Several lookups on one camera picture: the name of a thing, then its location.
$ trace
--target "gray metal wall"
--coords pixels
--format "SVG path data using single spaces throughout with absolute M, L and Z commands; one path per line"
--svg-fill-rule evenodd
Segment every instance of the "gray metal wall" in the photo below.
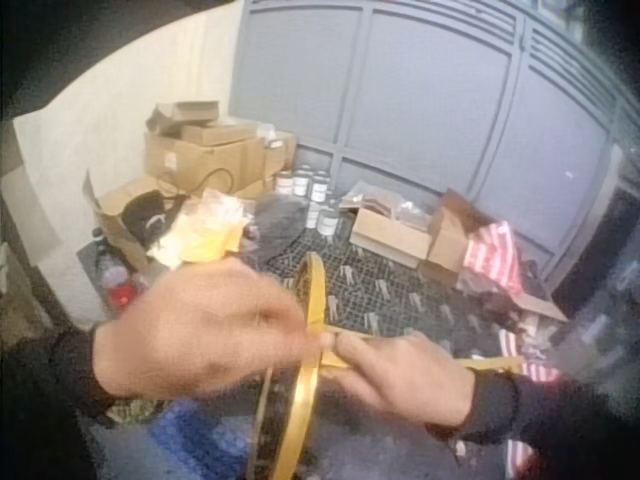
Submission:
M 433 206 L 457 190 L 547 274 L 615 132 L 635 128 L 624 93 L 516 4 L 247 0 L 231 112 L 296 133 L 296 161 L 330 168 L 341 192 L 364 179 Z

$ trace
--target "white wall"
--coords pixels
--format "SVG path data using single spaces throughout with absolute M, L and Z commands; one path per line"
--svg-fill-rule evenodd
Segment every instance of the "white wall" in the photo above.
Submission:
M 243 3 L 151 32 L 95 65 L 44 109 L 14 120 L 26 177 L 61 240 L 37 263 L 78 325 L 104 317 L 75 255 L 95 226 L 81 193 L 85 171 L 98 195 L 140 175 L 144 122 L 156 103 L 215 99 L 226 112 Z M 16 198 L 7 204 L 14 217 L 30 215 Z

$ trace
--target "black sleeve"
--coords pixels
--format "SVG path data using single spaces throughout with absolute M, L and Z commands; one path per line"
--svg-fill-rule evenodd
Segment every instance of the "black sleeve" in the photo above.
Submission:
M 3 478 L 94 478 L 76 411 L 113 399 L 91 369 L 92 335 L 56 330 L 2 355 Z
M 543 478 L 621 478 L 612 474 L 631 460 L 637 433 L 588 386 L 476 372 L 473 407 L 458 435 L 477 443 L 509 438 L 529 444 Z

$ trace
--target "hand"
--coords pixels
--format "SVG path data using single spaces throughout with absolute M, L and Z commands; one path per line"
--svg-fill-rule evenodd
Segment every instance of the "hand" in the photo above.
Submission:
M 460 426 L 471 410 L 474 374 L 421 333 L 371 341 L 340 334 L 334 350 L 353 368 L 323 376 L 370 407 L 446 427 Z
M 98 382 L 114 396 L 203 395 L 320 352 L 295 297 L 235 259 L 167 274 L 93 346 Z

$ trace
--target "red and white striped fabric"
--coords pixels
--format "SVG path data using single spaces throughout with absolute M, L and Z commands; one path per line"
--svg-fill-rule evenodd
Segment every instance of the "red and white striped fabric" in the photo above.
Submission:
M 492 223 L 469 235 L 463 267 L 489 278 L 511 295 L 522 293 L 518 251 L 507 222 Z
M 517 336 L 507 330 L 500 330 L 500 349 L 502 355 L 513 357 L 518 355 Z M 522 374 L 528 376 L 534 382 L 552 382 L 561 375 L 555 368 L 544 367 L 536 363 L 523 363 Z M 533 449 L 526 443 L 509 440 L 507 443 L 507 478 L 516 478 L 516 473 L 524 466 L 533 455 Z

